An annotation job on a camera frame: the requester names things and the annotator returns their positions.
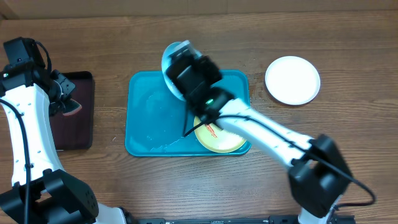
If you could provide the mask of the white plate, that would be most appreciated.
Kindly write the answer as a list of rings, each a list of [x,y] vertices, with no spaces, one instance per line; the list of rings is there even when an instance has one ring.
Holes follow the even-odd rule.
[[[309,61],[296,56],[273,61],[265,72],[264,81],[273,98],[292,106],[309,103],[321,87],[317,69]]]

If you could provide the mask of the green rimmed yellow plate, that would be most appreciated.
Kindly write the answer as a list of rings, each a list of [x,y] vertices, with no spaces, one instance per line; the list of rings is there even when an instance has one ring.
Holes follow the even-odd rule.
[[[205,148],[216,153],[236,151],[246,142],[241,136],[221,129],[213,123],[203,124],[194,130],[194,133]]]

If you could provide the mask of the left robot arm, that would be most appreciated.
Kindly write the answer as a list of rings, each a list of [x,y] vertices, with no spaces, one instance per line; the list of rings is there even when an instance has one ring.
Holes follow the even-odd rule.
[[[1,194],[3,212],[17,223],[135,223],[122,207],[99,203],[58,158],[50,117],[81,110],[72,98],[75,84],[41,55],[39,41],[18,37],[3,46],[9,63],[1,71],[1,105],[14,156],[12,189]]]

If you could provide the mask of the light blue plate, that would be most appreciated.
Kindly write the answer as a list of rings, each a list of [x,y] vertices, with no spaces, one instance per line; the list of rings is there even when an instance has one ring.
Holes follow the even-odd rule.
[[[177,87],[172,83],[171,79],[167,76],[166,71],[172,64],[171,55],[175,52],[178,52],[181,48],[184,48],[186,45],[193,50],[193,54],[194,54],[195,58],[202,56],[202,54],[194,48],[194,46],[190,43],[189,40],[185,40],[183,42],[174,42],[174,43],[170,44],[164,50],[163,55],[162,55],[162,61],[161,61],[161,69],[162,69],[165,83],[166,83],[167,87],[169,88],[169,90],[171,91],[171,93],[181,101],[185,101],[185,98],[178,91]]]

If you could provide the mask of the pink and green sponge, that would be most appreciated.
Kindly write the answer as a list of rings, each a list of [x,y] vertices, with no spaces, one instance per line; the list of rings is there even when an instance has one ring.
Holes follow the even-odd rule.
[[[81,109],[82,105],[79,102],[75,101],[74,99],[70,99],[64,102],[64,109],[62,110],[62,113],[64,116],[72,116]]]

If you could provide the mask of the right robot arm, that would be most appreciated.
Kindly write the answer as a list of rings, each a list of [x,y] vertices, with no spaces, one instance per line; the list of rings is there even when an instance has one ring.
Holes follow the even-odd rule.
[[[338,146],[321,134],[296,133],[252,109],[230,91],[215,87],[222,74],[214,62],[189,46],[166,50],[162,70],[202,124],[215,124],[249,141],[287,171],[299,223],[328,223],[352,176]]]

